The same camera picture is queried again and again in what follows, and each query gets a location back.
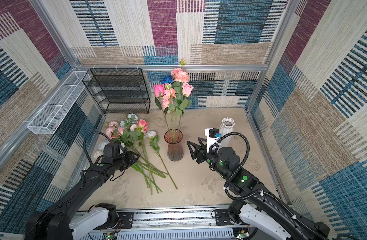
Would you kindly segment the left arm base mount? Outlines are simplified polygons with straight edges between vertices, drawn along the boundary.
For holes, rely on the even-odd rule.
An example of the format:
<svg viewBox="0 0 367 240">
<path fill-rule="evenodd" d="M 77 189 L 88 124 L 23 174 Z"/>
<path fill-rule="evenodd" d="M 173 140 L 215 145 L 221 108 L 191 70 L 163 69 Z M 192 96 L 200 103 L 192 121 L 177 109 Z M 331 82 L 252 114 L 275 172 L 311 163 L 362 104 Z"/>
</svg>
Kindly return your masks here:
<svg viewBox="0 0 367 240">
<path fill-rule="evenodd" d="M 122 230 L 131 229 L 133 224 L 134 212 L 118 212 L 113 204 L 100 203 L 90 208 L 92 212 L 95 208 L 104 208 L 108 210 L 108 218 L 106 222 L 95 228 L 95 230 Z"/>
</svg>

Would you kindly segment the pink rose stem with bud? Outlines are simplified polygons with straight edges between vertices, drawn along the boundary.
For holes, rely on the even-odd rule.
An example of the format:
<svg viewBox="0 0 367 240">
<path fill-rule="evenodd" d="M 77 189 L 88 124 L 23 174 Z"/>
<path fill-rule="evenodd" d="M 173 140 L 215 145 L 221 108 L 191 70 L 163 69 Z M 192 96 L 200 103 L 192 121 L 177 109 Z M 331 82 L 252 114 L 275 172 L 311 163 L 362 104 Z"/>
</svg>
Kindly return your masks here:
<svg viewBox="0 0 367 240">
<path fill-rule="evenodd" d="M 180 67 L 174 68 L 170 73 L 172 77 L 172 84 L 174 87 L 179 87 L 184 83 L 189 83 L 189 74 L 184 69 L 186 60 L 181 59 L 179 64 L 180 64 Z"/>
</svg>

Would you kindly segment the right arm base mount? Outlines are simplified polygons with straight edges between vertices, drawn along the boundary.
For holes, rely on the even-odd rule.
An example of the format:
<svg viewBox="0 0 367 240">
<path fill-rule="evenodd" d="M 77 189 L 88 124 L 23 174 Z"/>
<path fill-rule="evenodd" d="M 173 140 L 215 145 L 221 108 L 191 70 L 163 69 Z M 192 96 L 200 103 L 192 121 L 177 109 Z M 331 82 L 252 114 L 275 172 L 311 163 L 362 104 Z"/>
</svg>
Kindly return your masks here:
<svg viewBox="0 0 367 240">
<path fill-rule="evenodd" d="M 245 201 L 233 201 L 227 209 L 213 210 L 211 216 L 215 219 L 217 226 L 241 225 L 243 221 L 239 217 L 239 214 L 245 205 Z"/>
</svg>

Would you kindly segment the red ribbed glass vase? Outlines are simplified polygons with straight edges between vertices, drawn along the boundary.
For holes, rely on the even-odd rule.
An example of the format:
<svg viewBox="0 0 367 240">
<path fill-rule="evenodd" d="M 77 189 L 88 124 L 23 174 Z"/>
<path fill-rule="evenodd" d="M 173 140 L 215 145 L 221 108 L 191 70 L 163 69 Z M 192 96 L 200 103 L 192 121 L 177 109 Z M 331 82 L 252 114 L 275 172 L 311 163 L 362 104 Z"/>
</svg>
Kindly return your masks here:
<svg viewBox="0 0 367 240">
<path fill-rule="evenodd" d="M 183 158 L 184 151 L 181 145 L 183 133 L 180 130 L 168 130 L 164 135 L 164 140 L 168 144 L 167 156 L 173 162 L 178 162 Z"/>
</svg>

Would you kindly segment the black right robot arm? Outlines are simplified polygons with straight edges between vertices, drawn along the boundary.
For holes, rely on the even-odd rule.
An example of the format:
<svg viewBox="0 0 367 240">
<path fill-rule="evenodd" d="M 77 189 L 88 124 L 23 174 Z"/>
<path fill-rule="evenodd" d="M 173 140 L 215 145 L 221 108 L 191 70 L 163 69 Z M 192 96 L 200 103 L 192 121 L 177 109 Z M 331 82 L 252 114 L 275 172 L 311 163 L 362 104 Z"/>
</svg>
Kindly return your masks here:
<svg viewBox="0 0 367 240">
<path fill-rule="evenodd" d="M 187 142 L 192 159 L 198 164 L 206 163 L 223 179 L 231 177 L 228 189 L 233 201 L 228 208 L 228 217 L 233 224 L 248 224 L 276 240 L 326 240 L 329 227 L 322 222 L 313 222 L 297 213 L 270 192 L 252 173 L 241 168 L 231 176 L 240 164 L 240 157 L 230 147 L 217 152 L 208 152 L 203 143 Z"/>
</svg>

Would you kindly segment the pink double rose stem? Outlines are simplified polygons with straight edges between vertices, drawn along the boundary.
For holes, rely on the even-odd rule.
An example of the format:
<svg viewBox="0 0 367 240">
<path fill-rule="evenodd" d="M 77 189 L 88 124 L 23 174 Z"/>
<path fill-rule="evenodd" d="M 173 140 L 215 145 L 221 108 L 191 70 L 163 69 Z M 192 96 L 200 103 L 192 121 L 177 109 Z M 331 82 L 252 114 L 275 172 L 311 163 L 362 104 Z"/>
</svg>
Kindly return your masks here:
<svg viewBox="0 0 367 240">
<path fill-rule="evenodd" d="M 176 98 L 176 91 L 170 84 L 164 84 L 163 86 L 164 86 L 164 91 L 162 95 L 162 99 L 163 99 L 162 108 L 165 112 L 170 113 L 170 120 L 171 120 L 170 128 L 173 131 L 176 129 L 175 122 L 174 122 L 174 114 L 175 114 L 176 107 L 173 104 L 173 100 Z"/>
</svg>

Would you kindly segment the pink single rose stem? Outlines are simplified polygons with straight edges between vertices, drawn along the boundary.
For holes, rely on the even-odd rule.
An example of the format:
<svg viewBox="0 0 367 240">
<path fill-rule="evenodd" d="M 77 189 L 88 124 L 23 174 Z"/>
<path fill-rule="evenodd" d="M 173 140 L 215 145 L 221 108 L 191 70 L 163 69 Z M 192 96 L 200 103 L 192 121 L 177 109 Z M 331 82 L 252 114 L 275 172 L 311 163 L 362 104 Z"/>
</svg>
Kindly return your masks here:
<svg viewBox="0 0 367 240">
<path fill-rule="evenodd" d="M 189 97 L 191 96 L 191 93 L 194 89 L 194 87 L 192 85 L 190 85 L 189 83 L 181 83 L 181 82 L 176 82 L 177 84 L 179 83 L 179 86 L 177 85 L 176 87 L 174 87 L 174 89 L 176 90 L 176 114 L 179 117 L 178 120 L 178 129 L 180 129 L 180 125 L 181 125 L 181 118 L 185 112 L 185 109 L 192 103 L 192 100 L 189 99 Z"/>
</svg>

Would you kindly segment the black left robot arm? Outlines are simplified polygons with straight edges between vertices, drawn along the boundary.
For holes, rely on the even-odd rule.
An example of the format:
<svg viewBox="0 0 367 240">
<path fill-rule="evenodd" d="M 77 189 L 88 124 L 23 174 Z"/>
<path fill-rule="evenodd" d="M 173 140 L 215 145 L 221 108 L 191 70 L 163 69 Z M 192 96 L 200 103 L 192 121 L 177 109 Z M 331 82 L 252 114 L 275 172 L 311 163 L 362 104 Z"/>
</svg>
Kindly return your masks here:
<svg viewBox="0 0 367 240">
<path fill-rule="evenodd" d="M 124 173 L 135 164 L 139 155 L 121 144 L 108 144 L 104 153 L 87 170 L 81 172 L 79 182 L 59 201 L 43 212 L 34 212 L 27 222 L 26 240 L 72 240 L 69 228 L 72 217 L 86 200 L 116 171 Z"/>
</svg>

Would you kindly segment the white ribbed ceramic vase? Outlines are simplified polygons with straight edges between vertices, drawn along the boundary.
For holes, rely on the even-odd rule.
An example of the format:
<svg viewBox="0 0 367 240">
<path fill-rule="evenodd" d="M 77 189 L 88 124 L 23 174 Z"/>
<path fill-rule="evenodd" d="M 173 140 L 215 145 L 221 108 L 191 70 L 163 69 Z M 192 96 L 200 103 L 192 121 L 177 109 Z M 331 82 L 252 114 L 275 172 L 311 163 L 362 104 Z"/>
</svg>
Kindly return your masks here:
<svg viewBox="0 0 367 240">
<path fill-rule="evenodd" d="M 219 133 L 224 136 L 228 133 L 231 133 L 234 131 L 234 125 L 235 125 L 235 121 L 232 118 L 224 118 L 222 120 L 222 123 L 220 125 L 219 128 Z M 228 147 L 230 140 L 232 139 L 232 136 L 225 138 L 222 142 L 221 142 L 221 146 L 222 147 Z"/>
</svg>

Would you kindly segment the magenta rose stem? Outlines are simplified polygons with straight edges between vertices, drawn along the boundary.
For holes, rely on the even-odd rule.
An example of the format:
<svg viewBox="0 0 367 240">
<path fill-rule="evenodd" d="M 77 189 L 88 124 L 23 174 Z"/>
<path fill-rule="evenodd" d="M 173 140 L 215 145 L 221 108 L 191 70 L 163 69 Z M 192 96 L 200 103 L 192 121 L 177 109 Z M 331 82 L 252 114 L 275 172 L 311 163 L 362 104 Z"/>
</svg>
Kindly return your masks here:
<svg viewBox="0 0 367 240">
<path fill-rule="evenodd" d="M 154 91 L 154 96 L 155 96 L 155 104 L 162 111 L 166 127 L 167 127 L 168 130 L 170 130 L 170 127 L 168 125 L 167 118 L 166 118 L 167 113 L 165 113 L 165 110 L 162 107 L 162 100 L 161 99 L 163 97 L 164 90 L 165 90 L 164 85 L 154 85 L 153 86 L 153 91 Z"/>
</svg>

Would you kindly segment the blue artificial rose stem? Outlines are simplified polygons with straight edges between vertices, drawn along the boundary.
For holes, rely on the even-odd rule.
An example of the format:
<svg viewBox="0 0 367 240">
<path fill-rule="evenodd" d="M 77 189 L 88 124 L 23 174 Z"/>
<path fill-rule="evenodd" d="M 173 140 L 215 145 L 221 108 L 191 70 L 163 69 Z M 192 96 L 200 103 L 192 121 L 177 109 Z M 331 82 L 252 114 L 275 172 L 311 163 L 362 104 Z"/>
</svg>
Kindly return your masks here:
<svg viewBox="0 0 367 240">
<path fill-rule="evenodd" d="M 165 85 L 165 84 L 172 84 L 173 83 L 173 78 L 172 76 L 167 76 L 165 78 L 163 78 L 161 81 L 160 81 L 161 84 Z"/>
</svg>

